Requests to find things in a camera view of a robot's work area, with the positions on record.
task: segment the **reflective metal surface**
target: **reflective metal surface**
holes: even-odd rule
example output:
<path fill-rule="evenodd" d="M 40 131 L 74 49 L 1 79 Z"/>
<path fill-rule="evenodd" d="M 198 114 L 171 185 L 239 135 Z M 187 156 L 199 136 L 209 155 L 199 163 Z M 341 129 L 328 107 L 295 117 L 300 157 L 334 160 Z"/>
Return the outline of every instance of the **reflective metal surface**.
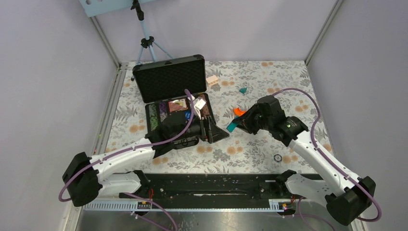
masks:
<path fill-rule="evenodd" d="M 337 231 L 351 231 L 331 218 L 325 208 L 316 204 L 302 203 L 304 214 L 313 214 L 327 219 Z M 271 217 L 276 213 L 263 212 L 171 212 L 180 231 L 297 231 L 310 229 L 301 218 Z M 145 215 L 162 226 L 172 229 L 171 221 L 163 212 L 149 212 Z M 330 231 L 322 221 L 306 218 L 318 231 Z M 81 212 L 76 231 L 161 231 L 160 228 L 141 219 L 135 219 L 129 212 L 87 211 Z"/>

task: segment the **case lid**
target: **case lid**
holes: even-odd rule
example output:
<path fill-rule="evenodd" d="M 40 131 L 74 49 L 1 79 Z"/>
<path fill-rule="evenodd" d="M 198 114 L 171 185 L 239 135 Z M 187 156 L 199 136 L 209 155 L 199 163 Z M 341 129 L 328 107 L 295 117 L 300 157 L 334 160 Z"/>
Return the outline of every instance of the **case lid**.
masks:
<path fill-rule="evenodd" d="M 136 65 L 133 76 L 143 102 L 151 103 L 205 92 L 205 62 L 202 55 Z"/>

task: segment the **white wall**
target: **white wall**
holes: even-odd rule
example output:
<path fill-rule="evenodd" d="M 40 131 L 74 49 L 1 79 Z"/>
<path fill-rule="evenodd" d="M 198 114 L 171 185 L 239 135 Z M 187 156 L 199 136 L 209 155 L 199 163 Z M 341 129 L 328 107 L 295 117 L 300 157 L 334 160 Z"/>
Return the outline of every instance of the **white wall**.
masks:
<path fill-rule="evenodd" d="M 334 151 L 377 183 L 370 231 L 407 229 L 407 12 L 407 0 L 346 0 L 309 65 Z"/>
<path fill-rule="evenodd" d="M 142 4 L 151 36 L 174 57 L 304 60 L 335 0 L 156 0 Z M 136 12 L 98 16 L 122 62 L 137 60 L 144 38 Z M 155 49 L 159 60 L 167 59 Z M 145 50 L 144 61 L 151 61 Z"/>
<path fill-rule="evenodd" d="M 0 54 L 0 230 L 54 231 L 115 68 L 77 0 L 2 1 Z"/>

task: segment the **gray leaf pattern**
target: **gray leaf pattern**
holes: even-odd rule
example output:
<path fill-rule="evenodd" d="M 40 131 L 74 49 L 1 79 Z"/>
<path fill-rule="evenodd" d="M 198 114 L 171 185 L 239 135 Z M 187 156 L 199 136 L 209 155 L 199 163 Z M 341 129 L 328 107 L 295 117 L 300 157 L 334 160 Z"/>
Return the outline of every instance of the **gray leaf pattern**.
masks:
<path fill-rule="evenodd" d="M 265 95 L 280 89 L 295 87 L 315 97 L 307 68 L 303 61 L 267 62 L 206 62 L 206 76 L 217 75 L 219 83 L 207 87 L 217 125 L 226 129 L 235 117 L 233 108 L 248 110 Z M 135 82 L 130 81 L 135 62 L 127 67 L 106 151 L 116 150 L 144 137 L 146 128 L 145 103 Z M 247 88 L 245 94 L 238 90 Z M 311 126 L 317 117 L 312 102 L 304 95 L 287 91 L 277 95 L 288 116 L 300 118 Z M 318 141 L 332 151 L 326 128 L 321 119 L 315 131 Z M 274 156 L 280 155 L 279 161 Z M 209 144 L 200 141 L 196 146 L 172 150 L 154 160 L 135 163 L 123 172 L 143 170 L 151 173 L 282 173 L 288 169 L 315 173 L 302 157 L 274 140 L 266 131 L 256 135 L 239 129 L 230 137 Z"/>

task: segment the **tripod leg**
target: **tripod leg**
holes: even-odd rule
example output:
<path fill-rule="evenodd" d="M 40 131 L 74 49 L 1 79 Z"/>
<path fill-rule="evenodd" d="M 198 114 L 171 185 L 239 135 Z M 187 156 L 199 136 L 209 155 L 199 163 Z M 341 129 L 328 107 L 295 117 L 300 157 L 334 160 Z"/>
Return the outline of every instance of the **tripod leg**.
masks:
<path fill-rule="evenodd" d="M 170 58 L 174 59 L 173 56 L 171 56 L 171 54 L 169 54 L 159 43 L 157 43 L 156 41 L 153 42 L 158 48 L 160 48 L 164 53 L 166 53 L 166 55 L 168 55 Z"/>
<path fill-rule="evenodd" d="M 154 54 L 153 46 L 149 46 L 150 54 L 152 55 L 153 61 L 157 62 L 156 55 Z"/>
<path fill-rule="evenodd" d="M 138 60 L 136 61 L 136 65 L 138 65 L 140 63 L 140 58 L 141 58 L 141 54 L 143 53 L 143 47 L 140 46 L 140 51 L 139 51 L 139 56 L 138 56 Z M 135 76 L 132 75 L 132 78 L 130 78 L 131 81 L 135 80 Z"/>

